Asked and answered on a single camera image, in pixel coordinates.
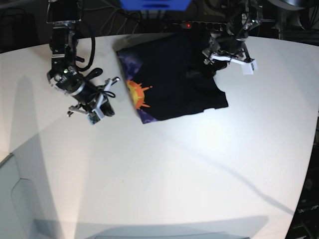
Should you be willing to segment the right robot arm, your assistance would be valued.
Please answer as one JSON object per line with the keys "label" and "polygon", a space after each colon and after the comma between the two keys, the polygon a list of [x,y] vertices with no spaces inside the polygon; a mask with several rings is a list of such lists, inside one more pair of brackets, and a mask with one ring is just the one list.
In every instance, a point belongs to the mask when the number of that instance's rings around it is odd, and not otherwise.
{"label": "right robot arm", "polygon": [[119,81],[118,77],[107,79],[103,85],[95,85],[92,80],[103,73],[101,68],[83,72],[93,64],[96,40],[92,31],[91,52],[86,67],[77,66],[84,58],[77,55],[78,30],[82,21],[83,2],[81,0],[50,0],[47,8],[47,23],[52,24],[52,36],[49,47],[52,51],[51,69],[47,73],[50,86],[71,96],[77,104],[70,106],[68,117],[74,113],[85,115],[91,124],[96,124],[105,117],[112,117],[115,112],[109,99],[115,98],[110,88]]}

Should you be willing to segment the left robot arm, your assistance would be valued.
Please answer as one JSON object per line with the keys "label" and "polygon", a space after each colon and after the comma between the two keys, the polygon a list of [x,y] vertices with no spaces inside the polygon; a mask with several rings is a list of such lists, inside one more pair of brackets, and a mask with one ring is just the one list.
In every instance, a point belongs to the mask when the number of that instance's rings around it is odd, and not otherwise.
{"label": "left robot arm", "polygon": [[258,70],[246,46],[249,32],[262,23],[262,6],[257,0],[229,0],[217,9],[225,16],[219,30],[211,30],[208,46],[202,51],[204,64],[211,67],[212,74],[225,69],[230,63],[241,66],[244,75]]}

